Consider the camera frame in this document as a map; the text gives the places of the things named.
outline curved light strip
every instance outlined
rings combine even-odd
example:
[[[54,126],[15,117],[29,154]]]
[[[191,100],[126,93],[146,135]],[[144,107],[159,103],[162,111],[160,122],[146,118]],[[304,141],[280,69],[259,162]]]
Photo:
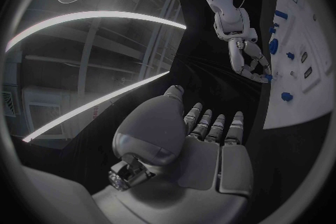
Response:
[[[71,13],[71,14],[66,14],[66,15],[61,15],[58,17],[50,18],[48,20],[39,22],[38,24],[35,24],[32,27],[29,27],[28,29],[19,33],[11,41],[8,42],[7,47],[6,47],[6,52],[11,47],[13,47],[16,43],[20,42],[22,39],[26,38],[27,36],[37,31],[47,28],[49,26],[61,24],[62,22],[67,22],[67,21],[80,20],[82,18],[102,18],[102,17],[135,18],[138,20],[153,21],[153,22],[158,22],[161,24],[175,26],[181,29],[186,29],[185,25],[177,24],[176,22],[173,22],[173,21],[169,21],[163,18],[153,17],[149,15],[143,15],[143,14],[137,14],[137,13],[131,13],[131,12],[122,12],[122,11],[86,11],[86,12]]]
[[[88,103],[86,105],[83,105],[83,106],[79,107],[79,108],[76,108],[76,109],[70,111],[69,113],[66,113],[63,116],[60,116],[59,118],[53,120],[52,122],[49,122],[48,124],[42,126],[40,129],[37,129],[36,131],[34,131],[33,133],[29,134],[28,136],[26,136],[22,140],[25,141],[25,142],[30,142],[31,140],[33,140],[34,138],[40,136],[41,134],[43,134],[47,130],[50,130],[51,128],[57,126],[58,124],[60,124],[60,123],[62,123],[64,121],[72,118],[73,116],[76,116],[76,115],[84,112],[85,110],[94,107],[95,105],[98,105],[98,104],[101,104],[102,102],[110,100],[113,97],[116,97],[116,96],[118,96],[120,94],[123,94],[123,93],[125,93],[127,91],[133,90],[133,89],[135,89],[137,87],[140,87],[140,86],[142,86],[144,84],[147,84],[147,83],[149,83],[149,82],[151,82],[153,80],[156,80],[159,77],[162,77],[162,76],[164,76],[165,74],[168,74],[168,73],[169,73],[169,71],[167,71],[165,73],[162,73],[162,74],[158,74],[158,75],[153,76],[153,77],[150,77],[150,78],[148,78],[146,80],[139,81],[139,82],[134,83],[134,84],[132,84],[130,86],[124,87],[124,88],[122,88],[120,90],[114,91],[114,92],[112,92],[110,94],[107,94],[107,95],[101,97],[101,98],[98,98],[97,100],[92,101],[92,102],[90,102],[90,103]]]

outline white robotic arm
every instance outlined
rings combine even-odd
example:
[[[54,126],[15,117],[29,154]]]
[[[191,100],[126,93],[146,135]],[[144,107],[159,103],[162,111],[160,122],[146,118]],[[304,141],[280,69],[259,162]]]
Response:
[[[268,61],[255,44],[258,36],[254,28],[250,28],[250,19],[244,8],[236,8],[233,0],[206,0],[215,13],[214,29],[217,36],[228,42],[232,69],[253,81],[268,83],[265,75],[251,73],[258,62],[264,67],[265,74],[270,75],[271,70]],[[242,51],[252,57],[252,63],[247,66],[244,63]]]

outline robotic arm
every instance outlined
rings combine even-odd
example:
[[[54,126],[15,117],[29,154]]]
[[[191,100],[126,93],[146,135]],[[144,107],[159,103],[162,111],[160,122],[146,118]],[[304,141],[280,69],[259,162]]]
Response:
[[[250,28],[250,19],[244,8],[236,8],[233,0],[206,0],[215,13],[214,29],[219,39],[228,42],[232,69],[253,81],[268,83],[265,75],[252,73],[258,62],[264,67],[266,75],[271,74],[270,66],[259,47],[255,44],[258,36]],[[244,63],[242,51],[252,57],[251,65]]]

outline led light strip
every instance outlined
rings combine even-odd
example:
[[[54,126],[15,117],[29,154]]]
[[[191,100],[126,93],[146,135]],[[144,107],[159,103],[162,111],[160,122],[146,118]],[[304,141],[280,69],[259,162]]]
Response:
[[[120,90],[114,91],[114,92],[112,92],[110,94],[107,94],[107,95],[101,97],[101,98],[98,98],[97,100],[92,101],[92,102],[90,102],[90,103],[88,103],[86,105],[83,105],[83,106],[79,107],[79,108],[76,108],[76,109],[70,111],[69,113],[66,113],[65,115],[60,116],[59,118],[53,120],[52,122],[49,122],[48,124],[44,125],[40,129],[38,129],[38,130],[34,131],[33,133],[29,134],[28,136],[26,136],[22,140],[25,141],[25,142],[30,142],[31,140],[33,140],[34,138],[40,136],[41,134],[43,134],[47,130],[50,130],[51,128],[57,126],[58,124],[60,124],[60,123],[62,123],[64,121],[72,118],[73,116],[76,116],[76,115],[84,112],[85,110],[87,110],[89,108],[92,108],[95,105],[101,104],[102,102],[105,102],[107,100],[110,100],[111,98],[114,98],[114,97],[116,97],[116,96],[118,96],[120,94],[123,94],[123,93],[125,93],[127,91],[133,90],[133,89],[135,89],[137,87],[140,87],[140,86],[142,86],[144,84],[147,84],[147,83],[149,83],[149,82],[151,82],[153,80],[156,80],[159,77],[162,77],[162,76],[164,76],[165,74],[168,74],[168,73],[169,73],[169,71],[167,71],[165,73],[162,73],[162,74],[158,74],[158,75],[153,76],[153,77],[150,77],[150,78],[148,78],[146,80],[139,81],[139,82],[134,83],[134,84],[132,84],[130,86],[124,87],[124,88],[122,88]]]
[[[6,47],[6,52],[13,47],[15,44],[20,42],[22,39],[26,38],[27,36],[47,28],[49,26],[53,26],[56,24],[61,24],[62,22],[73,21],[73,20],[80,20],[83,18],[134,18],[138,20],[145,20],[145,21],[153,21],[158,22],[161,24],[167,24],[174,27],[178,27],[181,29],[186,29],[185,25],[177,24],[176,22],[165,20],[163,18],[153,17],[149,15],[131,13],[131,12],[122,12],[122,11],[86,11],[86,12],[79,12],[79,13],[71,13],[66,15],[61,15],[58,17],[50,18],[48,20],[42,21],[38,24],[29,27],[28,29],[24,30],[23,32],[19,33],[15,36],[11,41],[8,42]]]

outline blue component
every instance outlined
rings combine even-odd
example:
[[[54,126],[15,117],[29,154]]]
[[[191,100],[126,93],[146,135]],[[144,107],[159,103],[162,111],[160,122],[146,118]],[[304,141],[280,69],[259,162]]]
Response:
[[[293,95],[291,95],[289,92],[283,92],[281,94],[281,99],[284,100],[284,101],[289,102],[290,100],[293,99]]]
[[[274,38],[270,43],[269,43],[269,52],[271,54],[275,54],[278,50],[278,39]]]
[[[288,14],[283,13],[281,11],[276,10],[276,16],[284,18],[285,20],[288,19]]]
[[[271,74],[266,74],[265,78],[267,78],[268,82],[270,82],[272,80],[273,76]]]
[[[288,52],[286,54],[287,54],[287,57],[289,57],[289,59],[294,60],[294,54],[293,53]]]

